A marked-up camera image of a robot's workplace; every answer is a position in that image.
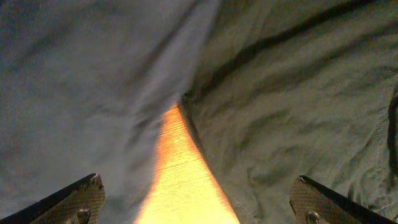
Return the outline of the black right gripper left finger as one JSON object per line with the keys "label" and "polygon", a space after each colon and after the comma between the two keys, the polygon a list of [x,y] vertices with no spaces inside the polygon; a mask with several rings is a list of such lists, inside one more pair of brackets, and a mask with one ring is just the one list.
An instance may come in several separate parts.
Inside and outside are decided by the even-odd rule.
{"label": "black right gripper left finger", "polygon": [[1,220],[1,224],[97,224],[105,201],[99,174],[92,173]]}

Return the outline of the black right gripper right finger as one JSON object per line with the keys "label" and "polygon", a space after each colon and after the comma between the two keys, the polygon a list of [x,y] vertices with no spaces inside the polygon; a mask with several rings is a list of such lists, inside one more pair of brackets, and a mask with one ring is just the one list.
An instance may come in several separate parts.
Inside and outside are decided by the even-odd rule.
{"label": "black right gripper right finger", "polygon": [[375,213],[304,175],[295,180],[289,203],[298,224],[397,223],[397,215]]}

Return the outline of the dark blue shorts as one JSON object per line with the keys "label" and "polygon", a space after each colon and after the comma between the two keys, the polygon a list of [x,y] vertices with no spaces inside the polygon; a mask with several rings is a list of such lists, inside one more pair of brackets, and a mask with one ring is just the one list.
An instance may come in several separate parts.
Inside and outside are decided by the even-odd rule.
{"label": "dark blue shorts", "polygon": [[1,216],[99,173],[132,223],[164,113],[241,223],[303,175],[397,220],[396,1],[2,1]]}

